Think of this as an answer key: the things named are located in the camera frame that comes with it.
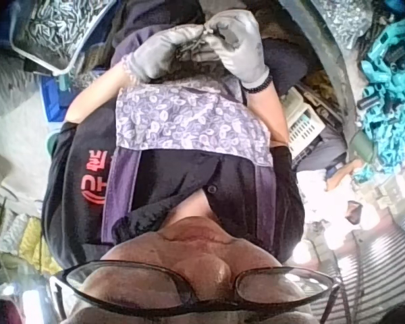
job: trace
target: eyeglasses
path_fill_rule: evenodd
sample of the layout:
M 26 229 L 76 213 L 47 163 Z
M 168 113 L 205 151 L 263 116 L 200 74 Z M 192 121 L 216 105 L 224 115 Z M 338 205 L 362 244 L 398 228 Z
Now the eyeglasses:
M 58 273 L 50 278 L 50 285 L 62 320 L 70 314 L 65 307 L 68 296 L 105 311 L 153 318 L 240 311 L 277 316 L 329 295 L 321 317 L 324 323 L 338 296 L 340 281 L 301 268 L 253 269 L 237 276 L 234 295 L 228 300 L 199 300 L 190 283 L 169 269 L 127 261 L 95 261 Z

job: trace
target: white plastic basket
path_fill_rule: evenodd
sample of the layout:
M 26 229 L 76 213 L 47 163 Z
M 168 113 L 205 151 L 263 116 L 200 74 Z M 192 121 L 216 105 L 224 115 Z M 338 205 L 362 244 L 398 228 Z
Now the white plastic basket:
M 303 96 L 293 87 L 281 98 L 281 101 L 285 110 L 288 127 L 291 128 L 306 110 Z
M 325 124 L 310 105 L 304 103 L 300 110 L 303 110 L 303 113 L 289 127 L 290 150 L 293 159 L 316 139 L 325 128 Z

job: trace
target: yellow fabric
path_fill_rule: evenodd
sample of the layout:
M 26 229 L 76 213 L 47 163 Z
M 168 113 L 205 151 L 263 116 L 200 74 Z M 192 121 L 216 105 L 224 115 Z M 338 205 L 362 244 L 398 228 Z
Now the yellow fabric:
M 24 231 L 18 255 L 27 260 L 37 270 L 52 275 L 61 271 L 61 268 L 51 256 L 44 239 L 42 239 L 42 255 L 39 255 L 41 250 L 41 233 L 41 221 L 31 217 Z

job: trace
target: paisley fabric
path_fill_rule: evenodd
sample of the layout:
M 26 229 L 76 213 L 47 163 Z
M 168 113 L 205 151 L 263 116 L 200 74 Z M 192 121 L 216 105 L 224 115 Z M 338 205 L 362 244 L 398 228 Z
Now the paisley fabric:
M 207 75 L 122 89 L 116 109 L 117 146 L 209 151 L 273 166 L 268 129 L 232 89 L 234 85 Z

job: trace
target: gray work glove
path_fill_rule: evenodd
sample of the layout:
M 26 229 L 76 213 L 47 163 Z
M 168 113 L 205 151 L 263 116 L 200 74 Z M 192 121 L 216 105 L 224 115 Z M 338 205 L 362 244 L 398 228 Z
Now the gray work glove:
M 199 39 L 203 30 L 203 25 L 183 25 L 154 34 L 124 57 L 125 69 L 143 82 L 160 78 L 171 72 L 177 48 Z
M 257 88 L 264 83 L 269 76 L 269 68 L 264 63 L 259 25 L 250 11 L 221 12 L 205 27 L 212 29 L 214 34 L 204 35 L 204 41 L 219 56 L 225 68 L 242 81 L 244 88 Z M 194 59 L 205 61 L 204 55 Z

